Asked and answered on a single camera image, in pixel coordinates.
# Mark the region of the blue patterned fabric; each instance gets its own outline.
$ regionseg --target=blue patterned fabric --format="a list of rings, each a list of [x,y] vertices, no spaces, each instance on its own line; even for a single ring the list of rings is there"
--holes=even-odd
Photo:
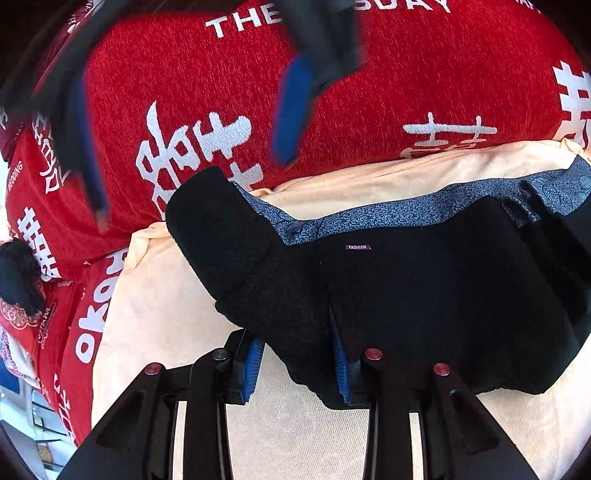
[[[491,196],[519,209],[517,226],[540,217],[530,205],[534,192],[551,213],[568,215],[591,193],[591,166],[577,156],[567,170],[550,170],[517,179],[478,180],[450,185],[438,192],[395,202],[377,203],[335,213],[318,220],[296,220],[283,210],[253,197],[238,185],[246,201],[275,227],[286,245],[314,241],[337,233],[369,228],[429,226],[449,220],[477,200]]]

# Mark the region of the small label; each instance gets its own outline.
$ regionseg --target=small label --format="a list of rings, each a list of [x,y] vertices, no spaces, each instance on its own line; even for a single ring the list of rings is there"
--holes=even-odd
[[[371,250],[371,245],[345,245],[345,250]]]

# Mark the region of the cream blanket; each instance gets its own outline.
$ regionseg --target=cream blanket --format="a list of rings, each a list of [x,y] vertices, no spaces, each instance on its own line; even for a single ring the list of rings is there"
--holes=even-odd
[[[319,218],[360,205],[432,193],[493,177],[520,177],[567,168],[580,149],[568,141],[519,142],[452,151],[419,160],[348,168],[299,179],[255,195],[299,219]],[[215,311],[163,223],[137,232],[111,300],[94,370],[93,424],[150,362],[192,364],[222,346],[234,327]],[[495,391],[480,396],[541,480],[557,480],[591,435],[591,342],[543,395]],[[246,407],[228,407],[236,480],[326,478],[358,480],[365,456],[366,411],[330,411],[293,384],[267,348],[258,386]],[[175,480],[181,479],[181,409]],[[418,423],[412,419],[418,445]],[[421,478],[422,460],[414,461]]]

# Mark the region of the black bracket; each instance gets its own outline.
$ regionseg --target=black bracket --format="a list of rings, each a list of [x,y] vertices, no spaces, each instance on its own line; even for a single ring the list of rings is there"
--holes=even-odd
[[[59,480],[171,480],[178,402],[187,402],[185,480],[232,480],[226,404],[244,405],[262,344],[244,330],[194,365],[145,367]],[[350,366],[352,396],[370,405],[363,480],[413,480],[409,412],[418,412],[425,480],[537,480],[495,419],[445,364],[401,368],[368,349]]]

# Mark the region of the black fabric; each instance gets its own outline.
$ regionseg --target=black fabric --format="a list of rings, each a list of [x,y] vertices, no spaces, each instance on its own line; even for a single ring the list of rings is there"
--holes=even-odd
[[[218,168],[170,199],[167,225],[217,310],[275,350],[292,379],[344,408],[333,375],[326,296],[314,285],[309,249],[286,247]],[[293,343],[285,348],[285,343]]]
[[[329,306],[349,355],[379,348],[409,366],[446,362],[476,393],[537,394],[562,374],[590,329],[591,201],[522,229],[510,209],[484,197],[438,225],[287,247],[210,168],[181,186],[166,215],[218,311],[342,408]]]
[[[45,301],[34,287],[41,270],[29,246],[18,238],[0,245],[0,298],[21,306],[32,316],[45,308]]]

